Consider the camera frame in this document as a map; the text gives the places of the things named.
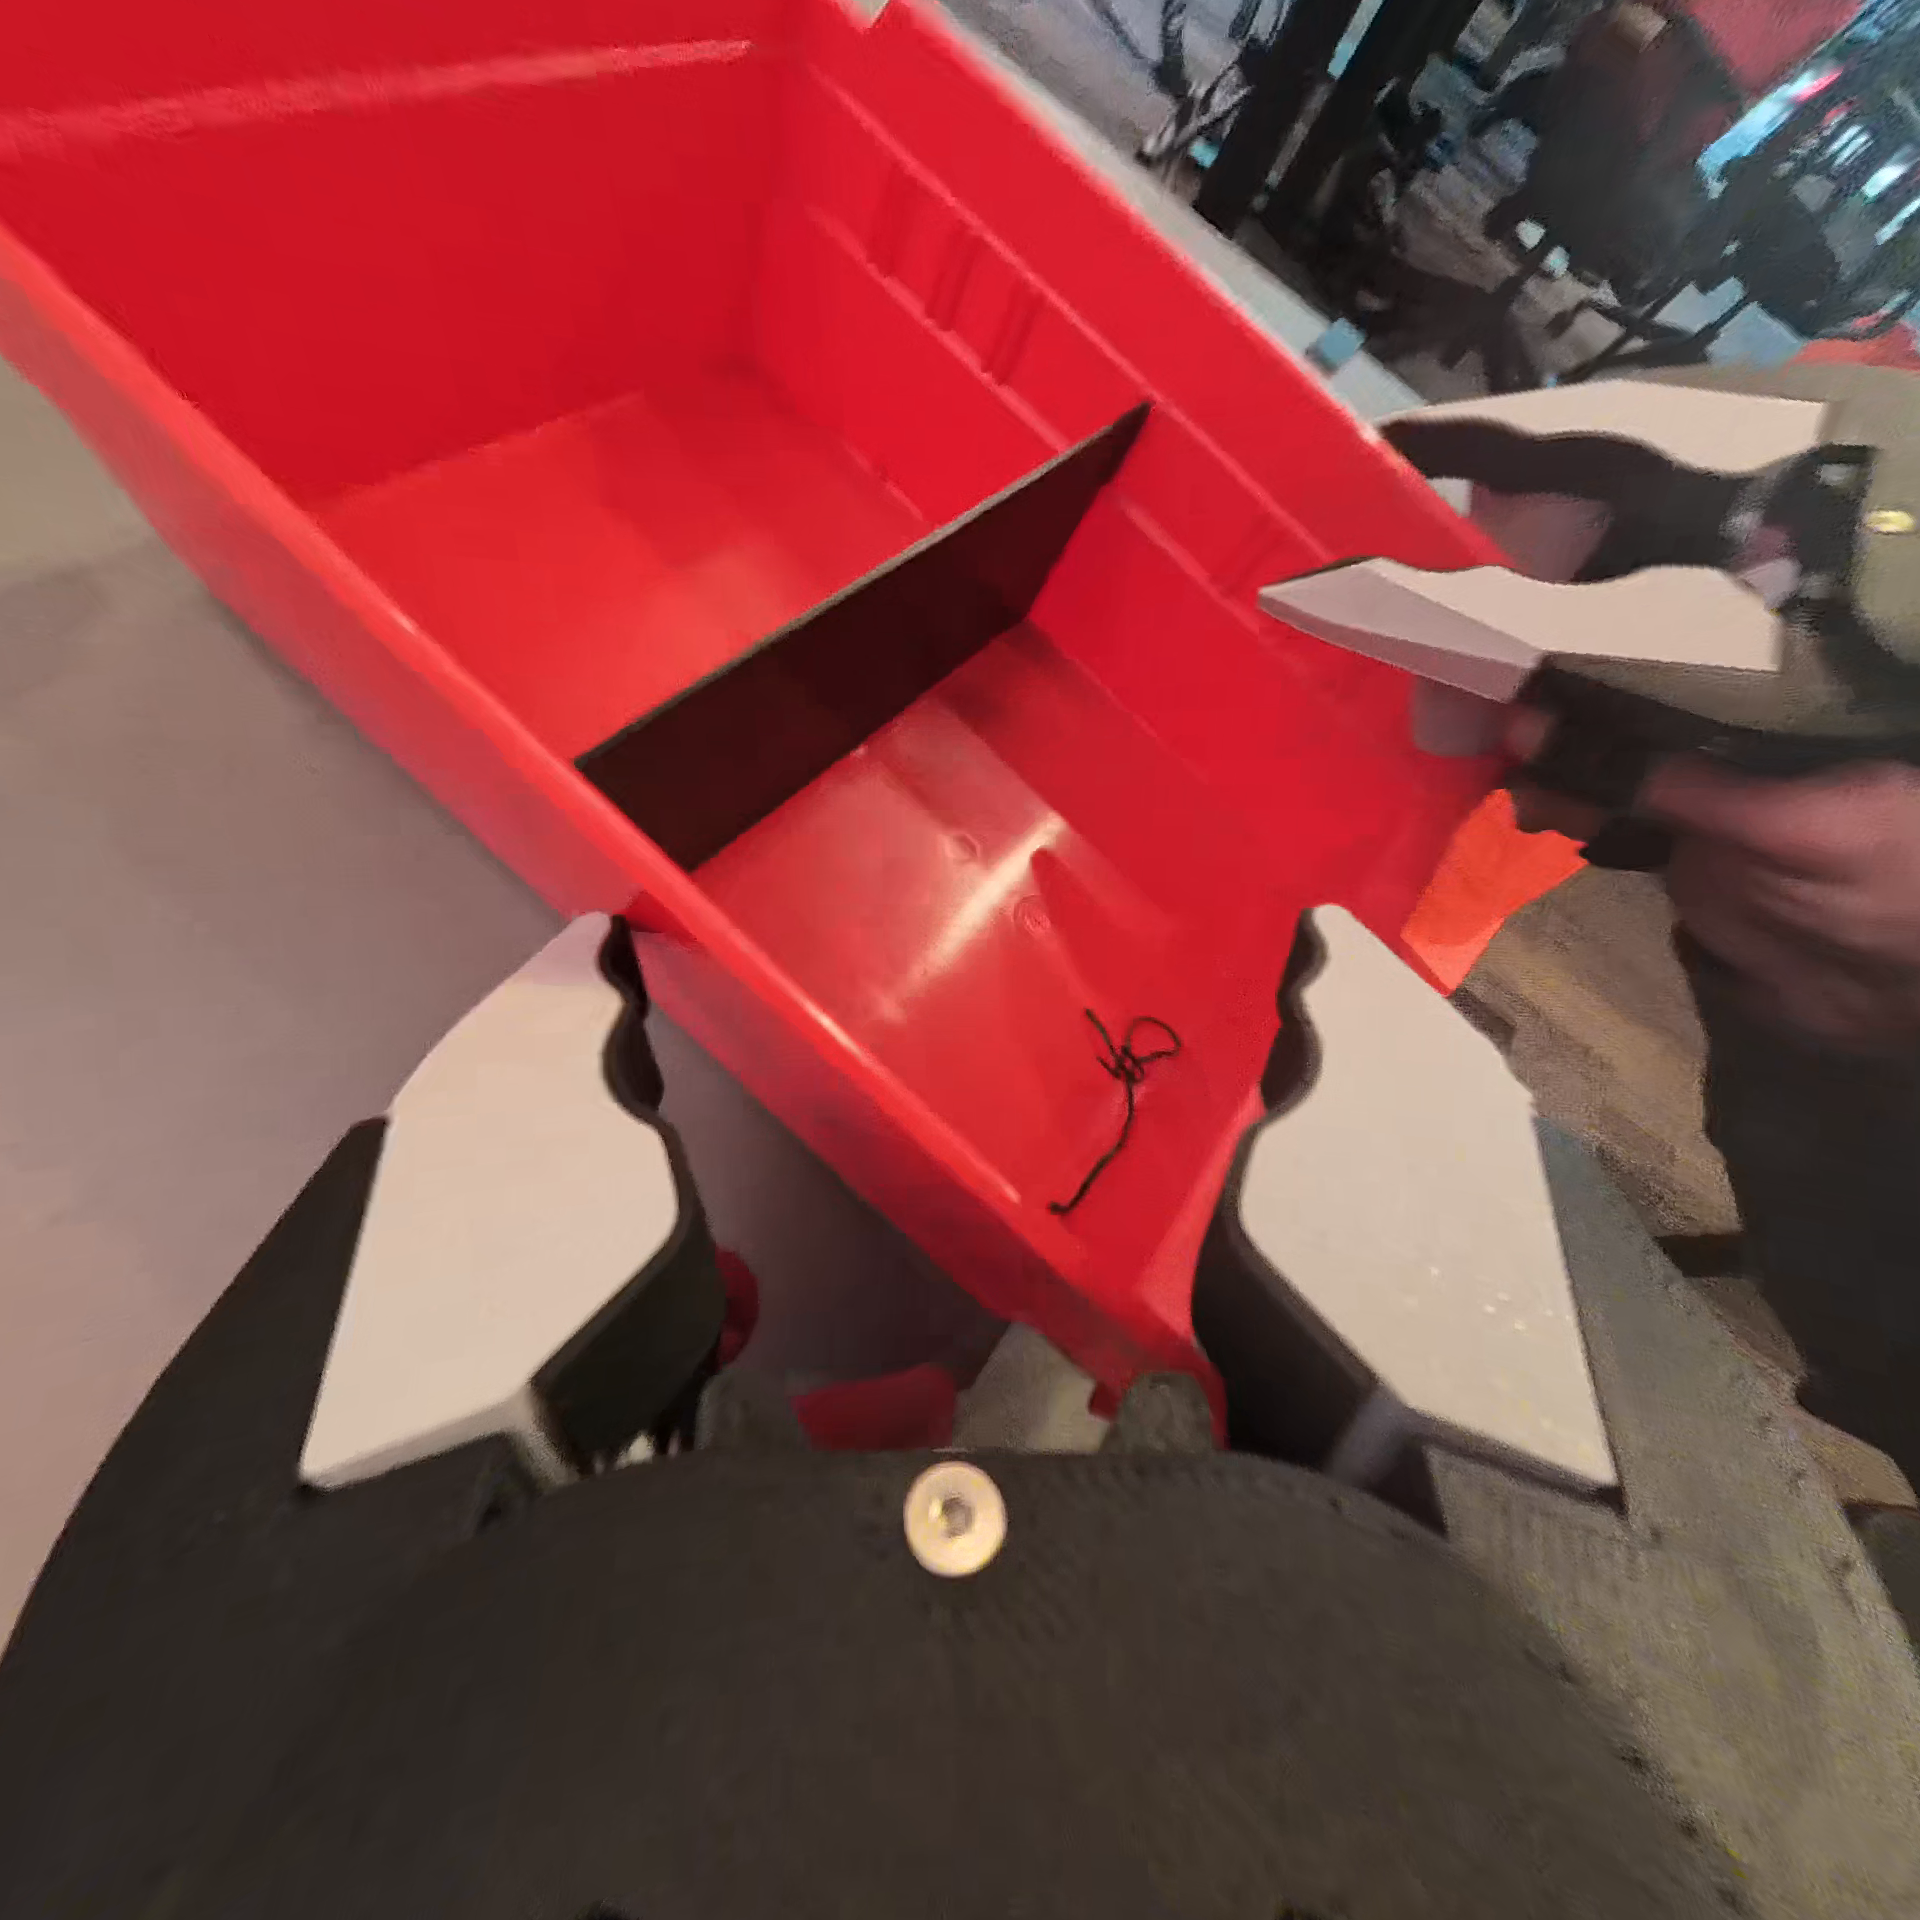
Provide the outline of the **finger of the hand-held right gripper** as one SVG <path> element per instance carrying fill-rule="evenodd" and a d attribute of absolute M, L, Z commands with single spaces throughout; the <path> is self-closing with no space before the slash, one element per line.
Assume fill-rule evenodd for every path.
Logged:
<path fill-rule="evenodd" d="M 1429 481 L 1508 501 L 1732 508 L 1834 435 L 1822 399 L 1622 379 L 1418 408 L 1381 420 L 1381 440 Z"/>
<path fill-rule="evenodd" d="M 1785 624 L 1712 569 L 1554 584 L 1505 567 L 1342 562 L 1260 589 L 1260 610 L 1340 653 L 1491 703 L 1549 682 L 1689 714 L 1740 714 L 1778 685 Z"/>

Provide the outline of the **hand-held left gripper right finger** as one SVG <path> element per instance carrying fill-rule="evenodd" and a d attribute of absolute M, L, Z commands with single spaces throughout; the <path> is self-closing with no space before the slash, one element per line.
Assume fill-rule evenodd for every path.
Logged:
<path fill-rule="evenodd" d="M 1277 1018 L 1192 1283 L 1229 1446 L 1373 1491 L 1437 1446 L 1614 1498 L 1537 1115 L 1498 1046 L 1337 907 L 1299 918 Z"/>

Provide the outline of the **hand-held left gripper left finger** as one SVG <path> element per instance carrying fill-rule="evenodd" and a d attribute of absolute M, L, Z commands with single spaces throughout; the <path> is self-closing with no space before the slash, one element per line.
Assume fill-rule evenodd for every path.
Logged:
<path fill-rule="evenodd" d="M 538 1486 L 677 1453 L 729 1291 L 662 1115 L 634 936 L 583 916 L 386 1110 L 300 1457 L 336 1494 L 473 1441 Z"/>

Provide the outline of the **red plastic bin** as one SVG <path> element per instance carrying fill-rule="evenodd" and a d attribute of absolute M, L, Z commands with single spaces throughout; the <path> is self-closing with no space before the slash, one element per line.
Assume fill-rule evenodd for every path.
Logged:
<path fill-rule="evenodd" d="M 1491 546 L 932 5 L 5 5 L 5 357 L 218 601 L 1106 1389 L 1337 904 L 1453 988 L 1488 777 L 1260 611 Z M 686 872 L 573 766 L 1152 402 L 1032 616 Z M 1169 1022 L 1112 1142 L 1084 1022 Z"/>

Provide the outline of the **person's right hand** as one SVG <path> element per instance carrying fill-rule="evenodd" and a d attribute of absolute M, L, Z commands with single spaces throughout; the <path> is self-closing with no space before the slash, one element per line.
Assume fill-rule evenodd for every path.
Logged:
<path fill-rule="evenodd" d="M 1676 950 L 1708 1054 L 1916 1067 L 1916 766 L 1784 779 L 1659 756 L 1633 811 L 1669 836 Z"/>

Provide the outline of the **black office chair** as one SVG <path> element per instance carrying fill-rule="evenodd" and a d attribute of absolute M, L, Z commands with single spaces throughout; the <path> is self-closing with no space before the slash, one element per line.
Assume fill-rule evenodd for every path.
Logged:
<path fill-rule="evenodd" d="M 1479 220 L 1505 273 L 1428 353 L 1488 394 L 1916 325 L 1916 5 L 1582 5 L 1445 155 L 1515 137 Z"/>

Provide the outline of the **black twist tie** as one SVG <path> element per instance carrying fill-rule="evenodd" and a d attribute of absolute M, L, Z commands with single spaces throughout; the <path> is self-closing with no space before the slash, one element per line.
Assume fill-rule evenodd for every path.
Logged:
<path fill-rule="evenodd" d="M 1109 1174 L 1116 1161 L 1121 1158 L 1129 1140 L 1134 1138 L 1138 1114 L 1139 1114 L 1139 1088 L 1150 1079 L 1152 1071 L 1164 1062 L 1178 1059 L 1186 1051 L 1186 1042 L 1178 1029 L 1159 1017 L 1143 1014 L 1125 1024 L 1119 1033 L 1116 1033 L 1102 1017 L 1089 1005 L 1084 1007 L 1084 1022 L 1093 1029 L 1096 1040 L 1096 1063 L 1102 1073 L 1118 1087 L 1119 1119 L 1112 1134 L 1112 1142 L 1097 1156 L 1093 1165 L 1089 1165 L 1087 1174 L 1070 1189 L 1065 1199 L 1054 1199 L 1045 1205 L 1054 1218 L 1073 1216 L 1089 1199 L 1089 1194 L 1097 1187 L 1097 1182 Z"/>

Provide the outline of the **black bin divider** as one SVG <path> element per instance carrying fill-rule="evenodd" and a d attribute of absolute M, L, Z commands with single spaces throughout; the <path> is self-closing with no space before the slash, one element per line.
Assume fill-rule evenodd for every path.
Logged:
<path fill-rule="evenodd" d="M 1150 418 L 1135 402 L 573 766 L 677 869 L 700 869 L 1024 626 Z"/>

